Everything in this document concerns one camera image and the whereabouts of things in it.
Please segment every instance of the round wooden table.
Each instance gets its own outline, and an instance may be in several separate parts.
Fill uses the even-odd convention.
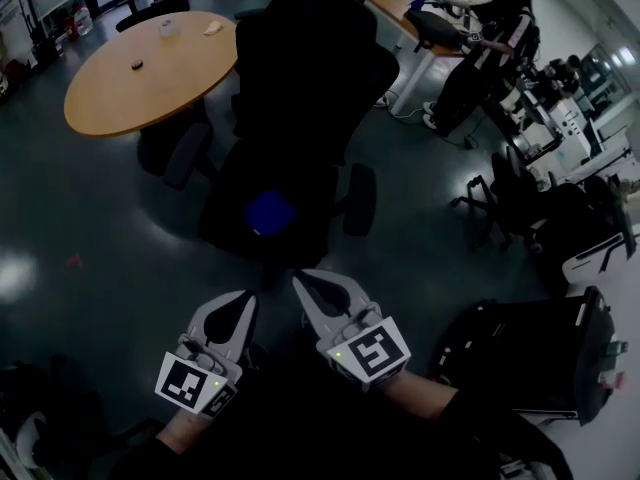
[[[178,26],[160,35],[166,20]],[[212,21],[223,25],[204,35]],[[238,54],[236,26],[208,12],[159,16],[125,30],[94,53],[74,77],[64,102],[69,126],[90,137],[113,137],[157,123],[218,85]],[[136,61],[142,67],[132,68]]]

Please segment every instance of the cable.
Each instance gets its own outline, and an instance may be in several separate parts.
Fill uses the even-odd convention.
[[[333,346],[338,345],[339,338],[342,339],[342,342],[345,342],[349,339],[349,338],[346,338],[344,335],[344,331],[346,331],[349,326],[355,325],[356,327],[358,327],[359,331],[362,331],[367,327],[369,327],[367,325],[363,325],[362,322],[367,317],[367,315],[371,312],[374,312],[375,314],[377,314],[382,318],[382,310],[380,309],[380,305],[374,301],[368,302],[364,308],[358,311],[355,315],[352,315],[351,317],[349,317],[349,320],[347,321],[347,323],[342,327],[342,329],[340,329],[338,333],[336,333],[332,341]]]
[[[189,334],[182,333],[180,335],[180,338],[178,338],[178,343],[180,345],[184,345],[185,348],[189,351],[189,356],[186,358],[187,361],[194,361],[196,364],[198,364],[198,356],[202,354],[207,356],[209,359],[213,361],[213,365],[211,366],[211,371],[213,371],[214,373],[217,373],[218,375],[222,375],[224,373],[224,367],[216,360],[216,358],[211,354],[211,352],[206,350],[206,347],[203,347],[200,342],[192,338]],[[197,349],[197,352],[191,350],[187,345],[187,343],[191,343],[193,348]]]
[[[394,96],[396,96],[396,98],[399,98],[400,96],[398,95],[397,92],[392,91],[392,90],[388,90],[387,92],[390,92],[391,94],[393,94]],[[403,120],[404,119],[409,119],[410,117],[413,117],[416,112],[420,112],[422,111],[422,107],[417,108],[415,110],[413,110],[411,113],[407,114],[406,116],[396,116],[393,115],[391,113],[391,104],[389,103],[389,99],[387,98],[387,92],[385,92],[383,98],[385,99],[385,101],[387,101],[386,104],[386,108],[387,108],[387,112],[388,114],[393,117],[394,119],[396,119],[399,123],[407,125],[407,126],[415,126],[415,125],[419,125],[421,124],[420,120],[417,123],[405,123]],[[383,105],[376,105],[374,108],[384,108]],[[448,140],[446,137],[443,137],[442,135],[438,134],[436,132],[436,137],[438,137],[440,140],[442,140],[443,142],[446,142],[447,144],[450,144],[452,146],[457,147],[458,149],[462,149],[462,150],[473,150],[473,149],[478,149],[480,147],[478,141],[476,140],[476,138],[473,136],[473,134],[478,130],[478,128],[480,128],[480,125],[484,122],[484,119],[487,117],[487,114],[485,113],[482,118],[476,123],[475,128],[471,131],[471,133],[468,133],[467,135],[464,136],[464,140],[461,143],[458,142],[453,142]]]

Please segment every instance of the woman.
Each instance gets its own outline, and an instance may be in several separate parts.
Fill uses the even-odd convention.
[[[519,54],[535,33],[531,0],[455,5],[476,14],[485,38],[451,72],[438,101],[424,104],[425,125],[444,136],[471,115],[493,86],[515,72]]]

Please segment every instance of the white sneaker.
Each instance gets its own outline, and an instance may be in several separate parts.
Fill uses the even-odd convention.
[[[422,105],[424,111],[432,116],[436,112],[436,102],[435,101],[425,101],[424,105]]]
[[[432,130],[438,130],[438,127],[436,126],[435,121],[433,120],[433,116],[430,115],[423,115],[422,116],[422,122],[425,124],[425,126],[427,128],[431,128]]]

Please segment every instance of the forearm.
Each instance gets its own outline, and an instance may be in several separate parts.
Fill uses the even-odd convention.
[[[156,438],[175,453],[181,454],[200,439],[211,422],[211,419],[180,409]]]
[[[496,50],[498,52],[502,52],[510,56],[513,56],[513,54],[515,53],[513,51],[513,48],[511,48],[510,46],[507,46],[504,43],[497,43],[495,41],[487,41],[486,39],[483,39],[481,44],[485,48],[491,48],[492,50]]]
[[[407,371],[382,386],[382,393],[400,408],[428,420],[437,419],[457,392]]]
[[[467,0],[449,0],[449,4],[467,11],[471,10],[471,4]]]

